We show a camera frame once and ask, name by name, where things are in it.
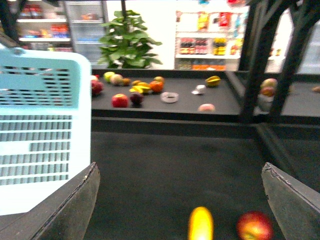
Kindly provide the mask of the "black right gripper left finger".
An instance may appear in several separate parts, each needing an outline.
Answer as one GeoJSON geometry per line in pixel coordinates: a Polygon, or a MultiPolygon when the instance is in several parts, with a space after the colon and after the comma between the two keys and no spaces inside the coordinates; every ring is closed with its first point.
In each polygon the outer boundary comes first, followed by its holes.
{"type": "Polygon", "coordinates": [[[96,162],[26,213],[1,216],[2,240],[82,240],[100,185],[96,162]]]}

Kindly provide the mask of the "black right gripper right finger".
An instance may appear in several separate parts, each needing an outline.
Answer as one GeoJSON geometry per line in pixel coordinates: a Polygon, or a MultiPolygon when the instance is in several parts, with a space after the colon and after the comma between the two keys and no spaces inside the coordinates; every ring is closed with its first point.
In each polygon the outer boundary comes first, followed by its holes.
{"type": "Polygon", "coordinates": [[[266,162],[261,172],[270,209],[287,240],[320,238],[320,194],[266,162]]]}

